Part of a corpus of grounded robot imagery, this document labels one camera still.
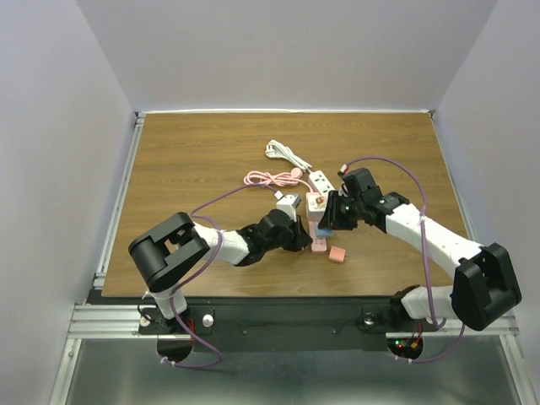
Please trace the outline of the blue usb charger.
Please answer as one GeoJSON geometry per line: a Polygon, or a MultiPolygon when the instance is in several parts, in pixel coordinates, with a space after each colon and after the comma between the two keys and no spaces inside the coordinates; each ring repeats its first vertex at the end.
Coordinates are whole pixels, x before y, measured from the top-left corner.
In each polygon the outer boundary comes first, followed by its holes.
{"type": "Polygon", "coordinates": [[[316,237],[318,239],[326,239],[327,237],[330,237],[332,235],[332,231],[330,229],[316,229],[316,237]]]}

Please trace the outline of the pink power strip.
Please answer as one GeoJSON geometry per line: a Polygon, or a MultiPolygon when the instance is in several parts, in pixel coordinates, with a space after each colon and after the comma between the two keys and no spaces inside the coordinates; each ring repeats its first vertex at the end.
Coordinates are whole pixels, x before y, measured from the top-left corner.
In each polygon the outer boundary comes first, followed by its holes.
{"type": "Polygon", "coordinates": [[[308,221],[309,235],[312,239],[310,249],[312,253],[327,251],[326,236],[319,236],[318,224],[326,210],[326,199],[318,192],[307,192],[305,212],[308,221]]]}

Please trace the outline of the white cube socket adapter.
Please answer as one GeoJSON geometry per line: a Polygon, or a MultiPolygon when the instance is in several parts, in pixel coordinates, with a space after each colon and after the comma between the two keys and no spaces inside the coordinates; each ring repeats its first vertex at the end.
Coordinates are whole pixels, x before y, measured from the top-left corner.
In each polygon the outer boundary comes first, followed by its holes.
{"type": "Polygon", "coordinates": [[[322,195],[318,192],[306,193],[305,211],[309,221],[318,223],[324,216],[326,207],[326,195],[322,195]]]}

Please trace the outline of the pink usb charger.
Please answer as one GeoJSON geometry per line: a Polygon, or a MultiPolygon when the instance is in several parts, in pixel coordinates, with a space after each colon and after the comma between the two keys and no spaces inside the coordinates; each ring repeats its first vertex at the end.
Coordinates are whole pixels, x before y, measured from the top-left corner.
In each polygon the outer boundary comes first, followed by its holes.
{"type": "Polygon", "coordinates": [[[329,254],[328,260],[332,263],[343,264],[347,258],[347,252],[344,248],[338,246],[332,246],[329,254]]]}

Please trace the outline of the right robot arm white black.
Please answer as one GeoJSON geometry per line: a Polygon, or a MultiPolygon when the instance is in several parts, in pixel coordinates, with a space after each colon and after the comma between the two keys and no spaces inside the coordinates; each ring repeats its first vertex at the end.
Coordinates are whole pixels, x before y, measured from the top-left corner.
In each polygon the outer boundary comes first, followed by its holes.
{"type": "Polygon", "coordinates": [[[452,284],[431,283],[404,289],[392,298],[389,322],[407,329],[417,320],[457,319],[482,331],[522,301],[510,253],[500,244],[483,246],[438,224],[404,196],[385,194],[366,168],[338,172],[339,190],[327,195],[319,226],[354,230],[360,222],[408,243],[421,252],[423,264],[436,263],[452,284]]]}

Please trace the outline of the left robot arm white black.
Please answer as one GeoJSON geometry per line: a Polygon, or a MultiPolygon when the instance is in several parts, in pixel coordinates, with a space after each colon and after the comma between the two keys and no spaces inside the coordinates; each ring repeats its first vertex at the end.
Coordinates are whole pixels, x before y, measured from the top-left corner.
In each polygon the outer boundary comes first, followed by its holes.
{"type": "Polygon", "coordinates": [[[213,261],[246,267],[269,251],[303,251],[311,243],[300,217],[292,219],[279,209],[232,231],[202,226],[179,212],[132,241],[128,253],[159,309],[159,323],[168,332],[179,332],[188,315],[181,292],[184,276],[200,261],[204,267],[213,261]]]}

